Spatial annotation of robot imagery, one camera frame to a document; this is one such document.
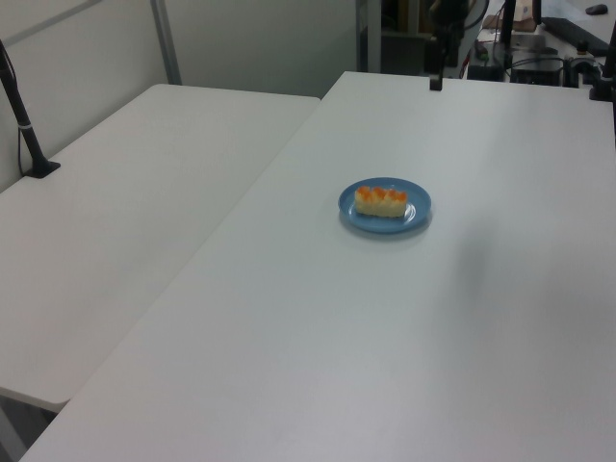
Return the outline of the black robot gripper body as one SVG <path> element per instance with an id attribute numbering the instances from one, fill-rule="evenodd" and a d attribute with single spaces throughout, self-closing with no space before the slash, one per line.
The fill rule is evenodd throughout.
<path id="1" fill-rule="evenodd" d="M 428 18 L 434 27 L 430 39 L 439 42 L 461 40 L 470 10 L 467 0 L 429 1 Z"/>

